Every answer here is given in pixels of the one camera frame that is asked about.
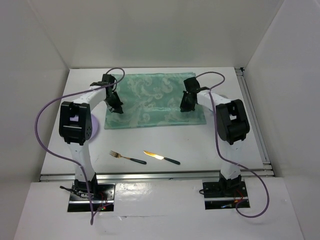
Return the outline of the lilac plastic plate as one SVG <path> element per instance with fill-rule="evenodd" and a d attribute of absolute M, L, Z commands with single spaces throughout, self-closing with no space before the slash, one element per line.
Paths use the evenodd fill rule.
<path fill-rule="evenodd" d="M 91 123 L 92 123 L 92 133 L 91 133 L 91 137 L 89 139 L 90 141 L 92 141 L 97 136 L 99 128 L 100 128 L 99 120 L 93 114 L 91 114 Z"/>

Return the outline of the teal patterned cloth napkin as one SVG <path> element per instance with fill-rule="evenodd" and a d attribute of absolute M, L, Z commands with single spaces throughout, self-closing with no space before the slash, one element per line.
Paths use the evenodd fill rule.
<path fill-rule="evenodd" d="M 106 111 L 104 129 L 205 125 L 203 107 L 181 112 L 184 80 L 194 72 L 127 74 L 116 88 L 123 113 Z"/>

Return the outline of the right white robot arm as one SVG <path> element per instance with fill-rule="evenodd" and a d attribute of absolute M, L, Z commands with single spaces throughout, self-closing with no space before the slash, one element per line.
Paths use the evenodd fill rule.
<path fill-rule="evenodd" d="M 221 141 L 225 153 L 219 172 L 218 190 L 230 196 L 241 185 L 240 152 L 250 131 L 250 124 L 242 100 L 231 100 L 208 87 L 201 87 L 195 77 L 183 81 L 185 90 L 180 104 L 181 112 L 195 110 L 201 105 L 215 112 L 217 143 Z"/>

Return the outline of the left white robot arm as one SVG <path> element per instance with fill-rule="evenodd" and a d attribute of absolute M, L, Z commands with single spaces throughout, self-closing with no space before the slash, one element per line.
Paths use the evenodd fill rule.
<path fill-rule="evenodd" d="M 91 112 L 99 103 L 105 102 L 110 112 L 124 113 L 116 88 L 110 86 L 115 82 L 113 75 L 105 73 L 101 81 L 90 85 L 90 92 L 60 105 L 59 135 L 67 143 L 72 159 L 79 163 L 75 167 L 74 191 L 81 192 L 88 200 L 94 199 L 99 193 L 89 151 L 89 140 L 93 134 Z"/>

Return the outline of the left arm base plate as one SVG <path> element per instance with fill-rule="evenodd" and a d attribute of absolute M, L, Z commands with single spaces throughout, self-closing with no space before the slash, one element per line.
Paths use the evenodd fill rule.
<path fill-rule="evenodd" d="M 76 191 L 74 184 L 72 187 L 59 187 L 62 190 L 69 192 L 68 213 L 84 213 L 90 212 L 89 195 L 87 192 Z M 93 211 L 97 212 L 113 212 L 115 199 L 115 183 L 99 184 L 97 186 L 96 194 L 91 193 L 91 201 Z"/>

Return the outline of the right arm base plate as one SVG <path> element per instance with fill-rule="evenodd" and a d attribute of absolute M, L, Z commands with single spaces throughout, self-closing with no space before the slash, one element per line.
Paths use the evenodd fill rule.
<path fill-rule="evenodd" d="M 238 208 L 250 208 L 250 201 L 246 184 L 244 181 L 240 186 L 223 192 L 218 182 L 203 182 L 202 189 L 198 191 L 204 197 L 204 206 L 206 210 L 222 210 Z"/>

